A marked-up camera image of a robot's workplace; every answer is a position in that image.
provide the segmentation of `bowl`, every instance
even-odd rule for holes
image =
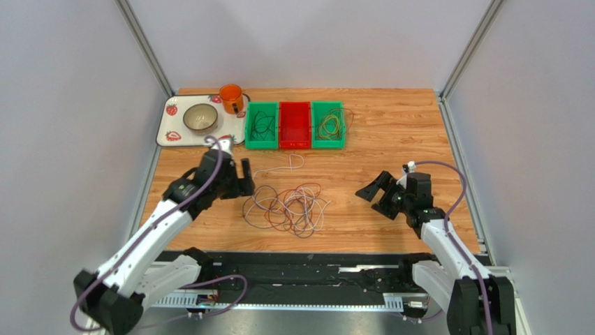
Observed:
[[[217,128],[219,115],[215,107],[199,103],[184,113],[184,125],[194,133],[206,135]]]

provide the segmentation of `green bin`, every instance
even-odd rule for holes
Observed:
[[[343,103],[341,101],[312,101],[311,106],[312,148],[344,148],[347,126]]]
[[[247,149],[279,147],[279,103],[251,101],[246,118]]]

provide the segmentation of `cable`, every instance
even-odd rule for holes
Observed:
[[[98,279],[96,279],[93,283],[91,283],[91,285],[89,285],[89,287],[85,291],[83,291],[83,293],[78,297],[78,299],[76,300],[74,306],[71,309],[70,321],[71,321],[71,325],[72,325],[72,327],[74,329],[78,330],[79,332],[96,332],[96,331],[98,331],[98,330],[101,329],[101,327],[97,327],[97,328],[84,328],[84,327],[81,327],[76,322],[76,311],[79,309],[79,307],[83,303],[83,301],[89,296],[89,294],[97,286],[99,286],[99,284],[101,284],[107,277],[109,277],[109,275],[111,275],[114,271],[118,270],[118,268],[120,267],[120,265],[122,265],[122,263],[124,263],[124,261],[127,259],[127,257],[130,256],[130,254],[136,249],[136,247],[147,237],[147,235],[150,232],[152,232],[154,230],[155,227],[157,227],[157,225],[161,221],[165,220],[167,217],[169,217],[169,215],[175,213],[177,210],[179,210],[180,208],[186,206],[188,203],[190,203],[191,201],[193,201],[194,199],[196,199],[213,182],[213,180],[215,179],[215,177],[219,173],[219,169],[221,168],[221,163],[223,162],[223,147],[221,146],[221,143],[219,143],[219,141],[215,137],[213,137],[211,135],[207,136],[205,138],[205,140],[209,140],[209,141],[215,143],[217,145],[218,149],[219,149],[218,152],[217,152],[217,162],[215,163],[215,168],[213,169],[213,173],[209,176],[209,178],[207,179],[207,181],[198,189],[198,191],[196,191],[188,199],[182,201],[176,207],[170,209],[164,215],[159,216],[155,221],[153,221],[153,223],[150,226],[153,229],[146,229],[144,232],[142,232],[142,234],[138,237],[138,239],[136,239],[136,241],[134,241],[130,245],[130,248],[128,248],[124,252],[124,254],[120,257],[120,259],[118,261],[116,261],[116,263],[114,263],[114,266],[111,269],[107,270],[103,275],[101,275]]]
[[[306,185],[317,186],[317,192],[305,187]],[[264,188],[270,189],[274,193],[274,196],[258,199]],[[294,189],[284,190],[280,193],[271,185],[262,185],[242,205],[242,217],[254,228],[273,228],[278,231],[289,232],[296,237],[308,238],[324,226],[324,211],[330,204],[330,201],[319,198],[321,191],[322,186],[317,183],[302,184]],[[250,201],[254,203],[246,210],[246,204]],[[294,204],[298,204],[300,210],[291,208]],[[264,211],[265,220],[268,221],[269,225],[264,227],[262,225],[255,225],[248,219],[248,215],[254,207]],[[316,207],[318,207],[318,216],[314,219],[314,210]],[[283,221],[273,221],[271,218],[272,214],[283,216]]]
[[[292,163],[292,160],[291,160],[292,157],[300,157],[302,159],[302,164],[300,166],[293,166],[293,163]],[[255,179],[256,178],[256,175],[259,172],[273,171],[273,170],[279,170],[279,169],[289,169],[289,170],[293,171],[293,169],[299,169],[299,168],[301,168],[302,166],[304,166],[305,163],[306,163],[306,159],[303,156],[296,155],[296,154],[289,154],[289,166],[279,166],[279,167],[274,167],[272,169],[258,170],[258,171],[255,171],[252,174],[252,178]]]
[[[269,116],[263,111],[259,110],[254,115],[254,122],[250,129],[250,140],[253,141],[267,141],[267,137],[272,135],[274,139],[274,122],[275,117]]]
[[[436,320],[437,318],[440,318],[440,315],[442,315],[443,313],[444,313],[444,311],[440,310],[440,311],[436,312],[436,314],[429,316],[427,318],[410,318],[409,316],[402,315],[401,313],[396,313],[393,315],[403,318],[403,321],[409,321],[413,324],[420,325],[424,322],[430,322],[430,321]]]
[[[351,122],[345,130],[344,114],[348,110],[351,112]],[[318,140],[340,140],[341,136],[345,135],[353,124],[355,113],[348,108],[332,108],[328,110],[322,117],[321,121],[316,125],[316,139]]]
[[[242,281],[244,282],[244,287],[242,288],[242,293],[240,294],[240,296],[234,300],[234,302],[232,302],[231,304],[227,305],[225,308],[222,308],[216,312],[210,312],[210,313],[192,313],[192,315],[194,316],[198,316],[199,318],[206,318],[206,317],[211,317],[211,316],[217,316],[217,315],[221,315],[225,312],[228,312],[231,308],[233,308],[234,306],[236,306],[240,301],[242,301],[242,299],[244,299],[244,296],[246,295],[246,291],[248,290],[248,280],[246,279],[246,277],[242,276],[241,274],[231,274],[229,276],[223,276],[221,278],[217,278],[217,279],[213,279],[211,281],[205,281],[203,283],[196,283],[196,284],[190,284],[190,285],[186,285],[182,288],[201,288],[203,286],[207,286],[207,285],[211,285],[211,284],[215,284],[215,283],[220,283],[222,281],[226,281],[228,279],[235,279],[235,278],[239,278],[242,279]],[[170,322],[174,322],[174,321],[178,321],[181,319],[185,319],[188,318],[190,315],[189,314],[182,314],[179,316],[175,316],[173,318],[164,320],[164,321],[160,321],[158,323],[154,323],[152,325],[144,325],[144,326],[139,326],[136,327],[136,329],[148,329],[148,328],[153,328],[153,327],[159,327],[161,325],[164,325],[166,323],[170,323]]]
[[[447,232],[446,235],[448,236],[448,239],[453,243],[455,248],[459,251],[459,253],[463,256],[463,258],[467,261],[467,263],[469,264],[469,266],[471,267],[471,269],[477,276],[477,279],[479,282],[479,287],[481,289],[481,296],[483,299],[483,312],[485,314],[487,335],[493,335],[492,315],[490,314],[490,302],[487,299],[487,290],[485,289],[485,283],[483,282],[481,273],[479,272],[479,269],[473,264],[473,260],[471,260],[471,258],[467,255],[467,253],[465,253],[463,247],[459,244],[459,242],[457,242],[457,240],[453,236],[453,233],[450,231],[450,227],[448,226],[448,221],[450,220],[450,215],[455,210],[455,208],[457,208],[459,203],[463,200],[465,193],[467,191],[467,178],[465,178],[463,172],[461,172],[455,166],[448,164],[448,163],[441,162],[441,161],[421,161],[421,162],[415,162],[415,164],[416,165],[422,165],[422,164],[442,165],[442,166],[446,166],[447,168],[454,170],[459,175],[463,189],[462,189],[461,195],[459,195],[459,198],[457,199],[457,201],[455,201],[455,203],[450,207],[450,209],[448,209],[448,211],[446,212],[446,215],[444,216],[444,230]]]

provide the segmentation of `wooden table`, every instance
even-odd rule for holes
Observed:
[[[216,89],[180,89],[179,95],[212,94]],[[354,193],[382,170],[400,175],[408,161],[439,160],[454,163],[436,96],[430,89],[246,89],[252,101],[343,101],[355,112],[342,150],[246,150],[235,147],[236,162],[250,158],[252,171],[288,165],[288,155],[300,154],[299,170],[258,173],[256,186],[277,190],[312,181],[322,186],[321,197],[331,201],[324,227],[308,239],[273,229],[250,227],[242,218],[246,198],[217,200],[182,233],[169,249],[195,246],[206,251],[299,251],[342,253],[415,253],[430,249],[417,238],[403,214],[394,221],[370,208]],[[197,166],[206,148],[163,148],[142,218],[145,222],[169,183]],[[460,194],[457,175],[444,167],[423,165],[432,175],[434,205],[447,210]],[[265,224],[259,216],[257,223]],[[465,201],[451,220],[471,252],[479,245]]]

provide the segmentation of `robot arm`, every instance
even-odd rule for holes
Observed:
[[[415,163],[403,167],[403,177],[382,173],[356,195],[372,201],[379,190],[385,193],[372,209],[395,219],[405,213],[407,225],[436,255],[412,258],[413,282],[447,311],[451,334],[487,334],[485,313],[479,299],[480,281],[489,288],[489,310],[493,334],[516,334],[513,286],[507,278],[494,277],[462,243],[446,214],[434,207],[430,175],[414,172]]]
[[[205,153],[198,167],[190,169],[175,180],[163,194],[163,199],[147,222],[132,238],[97,271],[82,270],[74,280],[77,297],[98,278],[105,277],[89,293],[80,308],[111,334],[126,334],[139,321],[142,312],[172,291],[197,280],[206,281],[205,268],[212,266],[212,259],[198,249],[191,248],[166,267],[147,273],[149,266],[170,241],[192,223],[218,198],[231,199],[254,194],[250,164],[242,159],[244,178],[237,176],[230,140],[219,140],[222,162],[211,184],[193,200],[171,213],[158,225],[153,225],[162,215],[192,198],[207,182],[215,170],[218,149]],[[125,261],[116,268],[119,258],[135,246]]]

